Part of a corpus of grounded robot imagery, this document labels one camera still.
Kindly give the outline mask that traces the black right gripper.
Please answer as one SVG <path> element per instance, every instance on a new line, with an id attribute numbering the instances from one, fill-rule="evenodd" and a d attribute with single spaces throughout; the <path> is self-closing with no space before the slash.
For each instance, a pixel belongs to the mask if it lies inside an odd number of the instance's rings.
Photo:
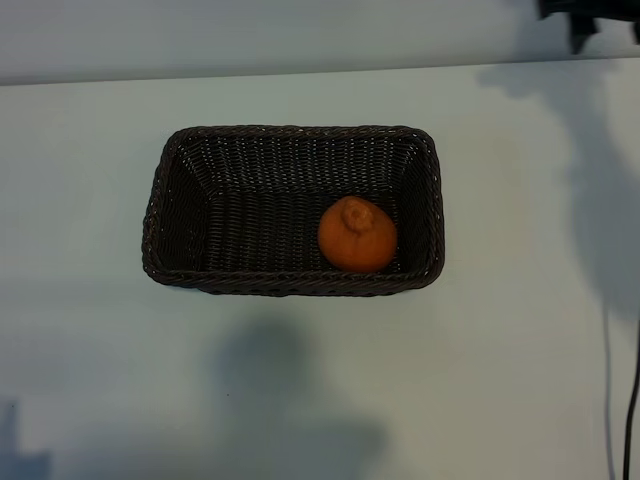
<path id="1" fill-rule="evenodd" d="M 639 0 L 538 0 L 537 5 L 542 18 L 554 13 L 587 16 L 572 18 L 573 54 L 580 54 L 595 34 L 594 18 L 639 18 Z"/>

